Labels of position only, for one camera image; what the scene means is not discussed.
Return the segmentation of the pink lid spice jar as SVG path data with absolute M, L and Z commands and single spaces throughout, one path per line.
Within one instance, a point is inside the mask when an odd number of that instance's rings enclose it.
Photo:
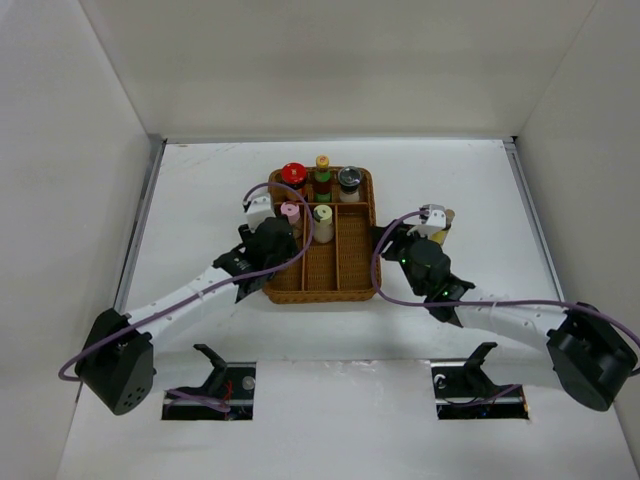
M 301 238 L 303 236 L 304 222 L 300 206 L 293 202 L 284 202 L 280 206 L 280 213 L 291 226 L 294 238 Z

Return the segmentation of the yellow lid spice jar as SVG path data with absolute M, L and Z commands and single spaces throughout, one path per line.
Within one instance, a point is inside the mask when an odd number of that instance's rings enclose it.
M 332 208 L 327 204 L 317 205 L 312 212 L 312 218 L 314 240 L 320 244 L 329 243 L 335 234 Z

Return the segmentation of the grey lid white shaker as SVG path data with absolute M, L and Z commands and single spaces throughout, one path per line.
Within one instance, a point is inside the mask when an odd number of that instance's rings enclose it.
M 360 186 L 363 174 L 354 166 L 343 167 L 337 174 L 340 187 L 339 198 L 344 203 L 356 203 L 360 201 Z

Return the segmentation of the red lid sauce jar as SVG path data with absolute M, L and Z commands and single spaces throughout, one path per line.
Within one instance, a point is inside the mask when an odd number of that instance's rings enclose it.
M 281 171 L 281 183 L 295 190 L 304 200 L 307 196 L 307 168 L 298 162 L 285 164 Z

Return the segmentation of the green label yellow cap bottle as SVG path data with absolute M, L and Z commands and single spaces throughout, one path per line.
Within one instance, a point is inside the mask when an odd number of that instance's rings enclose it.
M 317 203 L 330 202 L 332 176 L 328 156 L 320 155 L 316 158 L 316 167 L 313 172 L 313 178 L 314 201 Z

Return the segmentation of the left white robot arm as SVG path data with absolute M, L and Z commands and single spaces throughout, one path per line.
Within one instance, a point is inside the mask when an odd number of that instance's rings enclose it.
M 110 308 L 96 318 L 75 373 L 113 414 L 132 411 L 154 390 L 229 411 L 217 397 L 226 374 L 222 358 L 204 343 L 185 352 L 170 352 L 167 345 L 206 319 L 233 313 L 299 252 L 282 217 L 270 217 L 255 229 L 242 225 L 239 234 L 238 246 L 185 286 L 145 307 L 124 314 Z

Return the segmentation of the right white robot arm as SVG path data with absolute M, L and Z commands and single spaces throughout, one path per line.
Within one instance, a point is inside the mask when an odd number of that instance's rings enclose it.
M 440 396 L 462 397 L 467 406 L 490 402 L 522 385 L 562 390 L 582 406 L 606 411 L 626 381 L 639 373 L 630 347 L 638 336 L 585 303 L 508 300 L 451 272 L 441 245 L 420 226 L 401 220 L 371 230 L 372 258 L 398 264 L 418 308 L 459 329 L 494 333 L 522 344 L 506 354 L 497 342 L 480 344 L 465 362 L 439 367 Z

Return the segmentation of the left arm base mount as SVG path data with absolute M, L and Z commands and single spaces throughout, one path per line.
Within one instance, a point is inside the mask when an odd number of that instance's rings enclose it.
M 162 420 L 250 421 L 254 415 L 257 364 L 227 362 L 206 344 L 194 350 L 207 358 L 208 376 L 196 386 L 165 393 Z

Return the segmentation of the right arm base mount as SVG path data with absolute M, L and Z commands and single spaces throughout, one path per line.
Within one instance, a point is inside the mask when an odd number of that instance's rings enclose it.
M 529 419 L 523 388 L 495 384 L 482 370 L 496 348 L 496 342 L 484 342 L 466 359 L 431 364 L 439 420 Z

